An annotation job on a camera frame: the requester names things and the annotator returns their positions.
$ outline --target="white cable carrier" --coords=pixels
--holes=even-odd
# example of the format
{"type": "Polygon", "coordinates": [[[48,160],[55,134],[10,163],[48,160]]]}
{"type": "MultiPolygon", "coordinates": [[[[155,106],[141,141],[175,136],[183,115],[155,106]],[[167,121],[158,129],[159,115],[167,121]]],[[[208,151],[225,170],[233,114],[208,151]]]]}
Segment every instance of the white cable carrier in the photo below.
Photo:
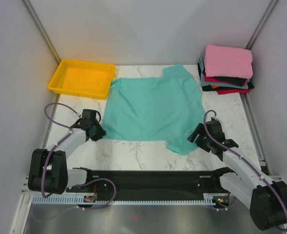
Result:
{"type": "MultiPolygon", "coordinates": [[[[211,195],[205,195],[203,200],[186,201],[112,201],[111,205],[199,205],[213,206],[211,195]]],[[[59,205],[103,205],[108,201],[96,201],[94,203],[86,202],[84,195],[51,195],[49,198],[43,198],[41,195],[34,195],[32,204],[59,204],[59,205]]]]}

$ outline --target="marble table surface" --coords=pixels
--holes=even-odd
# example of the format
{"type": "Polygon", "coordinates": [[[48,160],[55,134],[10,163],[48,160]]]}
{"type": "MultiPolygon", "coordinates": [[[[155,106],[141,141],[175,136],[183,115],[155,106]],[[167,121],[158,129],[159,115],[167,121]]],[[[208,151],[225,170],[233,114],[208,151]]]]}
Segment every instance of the marble table surface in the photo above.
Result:
{"type": "MultiPolygon", "coordinates": [[[[117,78],[160,77],[169,65],[118,66],[117,78]]],[[[185,65],[199,85],[196,65],[185,65]]],[[[60,95],[60,103],[67,104],[78,112],[83,109],[98,110],[103,116],[106,100],[60,95]]],[[[239,94],[218,95],[203,92],[204,110],[214,109],[222,121],[226,138],[233,139],[257,167],[258,156],[249,130],[249,125],[239,94]]],[[[67,108],[58,106],[54,120],[72,125],[77,116],[67,108]]],[[[56,143],[67,129],[52,124],[47,145],[56,143]]],[[[91,140],[79,146],[67,159],[68,169],[85,167],[92,170],[214,170],[226,166],[217,156],[196,149],[186,156],[166,149],[165,141],[122,141],[101,139],[91,140]]]]}

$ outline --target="teal t-shirt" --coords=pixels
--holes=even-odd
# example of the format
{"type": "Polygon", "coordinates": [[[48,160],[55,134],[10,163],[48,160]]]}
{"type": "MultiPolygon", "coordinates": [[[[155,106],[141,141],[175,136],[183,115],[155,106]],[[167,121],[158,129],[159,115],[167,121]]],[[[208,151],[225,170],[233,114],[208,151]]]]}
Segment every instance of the teal t-shirt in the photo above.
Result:
{"type": "Polygon", "coordinates": [[[160,78],[119,78],[110,87],[102,127],[106,139],[168,141],[167,148],[186,155],[197,146],[187,140],[203,122],[202,91],[178,64],[160,78]]]}

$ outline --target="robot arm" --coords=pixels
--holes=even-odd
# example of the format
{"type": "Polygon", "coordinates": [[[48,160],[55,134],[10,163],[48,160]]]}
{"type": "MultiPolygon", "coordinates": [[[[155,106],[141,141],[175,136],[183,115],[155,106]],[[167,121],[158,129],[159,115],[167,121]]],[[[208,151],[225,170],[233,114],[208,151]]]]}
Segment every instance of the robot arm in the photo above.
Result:
{"type": "Polygon", "coordinates": [[[218,119],[211,118],[211,121],[206,123],[206,127],[214,139],[241,155],[241,157],[238,157],[215,143],[208,136],[204,125],[201,123],[188,137],[190,142],[194,142],[207,152],[211,151],[231,168],[227,168],[227,170],[224,170],[224,168],[216,170],[218,171],[217,175],[219,176],[220,186],[232,193],[249,209],[252,220],[260,230],[285,224],[287,218],[282,206],[263,179],[265,179],[281,197],[286,210],[287,185],[283,181],[274,181],[244,157],[238,145],[232,139],[225,138],[218,119]]]}
{"type": "MultiPolygon", "coordinates": [[[[52,152],[45,176],[44,191],[46,193],[62,194],[66,188],[86,182],[87,169],[73,168],[68,170],[66,159],[84,142],[89,139],[97,141],[106,135],[106,132],[96,119],[97,113],[95,110],[84,109],[81,118],[71,126],[71,136],[66,138],[52,152]]],[[[54,146],[51,145],[47,149],[34,150],[28,179],[28,188],[30,190],[41,191],[43,167],[49,152],[54,146]]]]}

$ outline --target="purple cable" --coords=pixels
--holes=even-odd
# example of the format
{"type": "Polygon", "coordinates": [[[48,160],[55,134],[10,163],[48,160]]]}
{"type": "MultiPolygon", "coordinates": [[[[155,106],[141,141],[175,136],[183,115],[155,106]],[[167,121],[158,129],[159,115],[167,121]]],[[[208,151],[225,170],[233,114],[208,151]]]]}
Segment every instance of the purple cable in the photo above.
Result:
{"type": "Polygon", "coordinates": [[[58,103],[58,102],[49,103],[48,105],[45,106],[45,109],[44,109],[44,112],[45,112],[46,117],[47,117],[51,122],[53,122],[53,123],[55,123],[55,124],[57,124],[57,125],[59,125],[59,126],[61,126],[61,127],[64,127],[64,128],[67,128],[67,129],[71,130],[71,128],[70,128],[69,126],[64,125],[64,124],[62,124],[62,123],[56,122],[55,120],[53,120],[53,119],[48,115],[48,113],[47,113],[47,108],[48,108],[49,106],[51,106],[51,105],[61,105],[61,106],[65,106],[65,107],[69,108],[71,111],[73,111],[75,114],[77,114],[77,111],[74,110],[72,107],[70,107],[70,106],[68,106],[68,105],[65,105],[65,104],[63,104],[63,103],[58,103]]]}
{"type": "MultiPolygon", "coordinates": [[[[218,142],[215,138],[213,138],[213,136],[209,133],[208,129],[207,129],[207,125],[206,125],[206,117],[207,117],[207,114],[209,112],[214,112],[215,116],[217,115],[217,113],[214,111],[214,110],[208,110],[205,115],[204,115],[204,128],[205,128],[205,131],[207,133],[207,135],[217,144],[217,145],[220,145],[221,147],[225,148],[226,150],[230,151],[231,153],[233,153],[234,155],[238,156],[239,158],[241,158],[255,173],[258,177],[261,178],[261,174],[258,172],[258,170],[250,163],[248,162],[244,157],[241,157],[240,154],[238,154],[237,152],[235,152],[234,150],[228,148],[227,146],[221,144],[220,142],[218,142]]],[[[275,191],[275,189],[269,184],[269,182],[265,179],[265,178],[261,178],[262,181],[270,188],[270,190],[273,192],[273,194],[276,196],[276,198],[278,199],[279,203],[281,204],[282,206],[282,209],[283,209],[283,212],[285,214],[285,217],[286,217],[286,221],[287,221],[287,209],[286,209],[286,206],[284,205],[281,197],[278,195],[278,193],[275,191]]],[[[284,231],[284,232],[287,232],[287,227],[285,229],[283,228],[280,228],[280,227],[277,227],[277,229],[281,230],[281,231],[284,231]]]]}
{"type": "MultiPolygon", "coordinates": [[[[53,123],[61,126],[61,127],[64,127],[64,128],[67,128],[69,129],[71,132],[72,132],[72,129],[69,127],[69,126],[66,126],[64,124],[61,124],[61,123],[58,123],[56,121],[54,121],[47,113],[47,108],[51,105],[61,105],[61,106],[65,106],[67,108],[69,108],[70,110],[72,110],[75,114],[77,114],[77,111],[74,110],[72,107],[68,106],[68,105],[65,105],[63,103],[58,103],[58,102],[52,102],[52,103],[49,103],[48,105],[45,106],[45,109],[44,109],[44,112],[45,112],[45,115],[46,117],[53,123]]],[[[62,142],[64,142],[70,135],[71,135],[71,132],[68,133],[67,135],[65,135],[65,137],[63,137],[61,140],[58,141],[57,145],[60,145],[62,144],[62,142]]],[[[44,164],[44,168],[43,168],[43,171],[42,171],[42,176],[41,176],[41,195],[43,198],[48,198],[51,196],[52,193],[46,195],[45,194],[45,178],[46,178],[46,172],[47,172],[47,166],[48,166],[48,163],[49,163],[49,159],[51,157],[51,154],[52,152],[57,148],[57,145],[53,146],[52,149],[49,151],[48,155],[47,155],[47,158],[45,160],[45,164],[44,164]]]]}
{"type": "MultiPolygon", "coordinates": [[[[70,135],[72,135],[71,133],[68,133],[67,135],[65,135],[65,137],[63,137],[61,140],[58,141],[58,145],[62,144],[62,142],[64,142],[67,138],[70,137],[70,135]]],[[[52,149],[49,151],[48,156],[46,158],[45,164],[44,164],[44,168],[42,171],[42,176],[41,176],[41,195],[43,198],[48,198],[51,196],[52,193],[49,193],[48,195],[45,194],[45,178],[46,178],[46,172],[47,172],[47,166],[49,163],[49,159],[52,155],[52,152],[57,148],[56,145],[54,145],[52,147],[52,149]]]]}
{"type": "Polygon", "coordinates": [[[46,219],[38,219],[34,216],[34,212],[33,212],[33,209],[31,210],[31,215],[32,215],[32,218],[36,221],[36,222],[39,222],[39,223],[44,223],[44,222],[48,222],[50,221],[51,219],[54,219],[55,217],[58,217],[59,215],[62,215],[63,213],[65,212],[68,212],[68,211],[71,211],[71,210],[74,210],[76,209],[76,206],[72,206],[64,211],[61,211],[57,214],[55,214],[54,216],[50,217],[50,218],[46,218],[46,219]]]}
{"type": "Polygon", "coordinates": [[[97,210],[97,209],[101,209],[101,208],[104,208],[104,207],[107,207],[115,198],[116,196],[116,186],[115,184],[113,183],[113,181],[111,181],[110,179],[107,179],[107,178],[98,178],[98,179],[94,179],[90,182],[87,182],[85,184],[79,184],[79,185],[74,185],[73,187],[85,187],[87,185],[90,185],[92,183],[95,183],[97,181],[101,181],[101,180],[105,180],[107,182],[110,182],[112,185],[113,185],[113,188],[114,188],[114,193],[113,193],[113,196],[111,198],[111,200],[109,200],[107,203],[101,205],[101,206],[96,206],[96,207],[90,207],[90,208],[84,208],[85,210],[97,210]]]}
{"type": "MultiPolygon", "coordinates": [[[[92,181],[90,181],[90,182],[87,182],[87,183],[85,183],[85,184],[74,185],[73,187],[85,187],[85,186],[88,186],[88,185],[90,185],[90,184],[92,184],[92,183],[95,183],[95,182],[97,182],[97,181],[102,181],[102,180],[105,180],[105,181],[107,181],[107,182],[110,182],[110,183],[113,185],[114,193],[113,193],[113,196],[112,196],[111,200],[109,200],[107,203],[105,203],[105,204],[103,204],[103,205],[101,205],[101,206],[90,207],[90,208],[81,208],[81,207],[80,207],[81,209],[84,209],[84,210],[96,210],[96,209],[101,209],[101,208],[107,207],[107,206],[114,200],[114,198],[115,198],[115,196],[116,196],[116,186],[115,186],[115,184],[113,183],[113,181],[111,181],[110,179],[107,179],[107,178],[94,179],[94,180],[92,180],[92,181]]],[[[31,215],[32,215],[32,218],[33,218],[36,222],[44,223],[44,222],[50,221],[51,219],[54,219],[55,217],[58,217],[59,215],[65,213],[65,212],[74,210],[74,209],[76,209],[76,208],[77,208],[77,206],[70,207],[70,208],[68,208],[68,209],[66,209],[66,210],[64,210],[64,211],[61,211],[61,212],[55,214],[54,216],[52,216],[52,217],[50,217],[50,218],[46,218],[46,219],[38,219],[38,218],[36,218],[36,217],[34,216],[33,208],[31,208],[31,215]]]]}

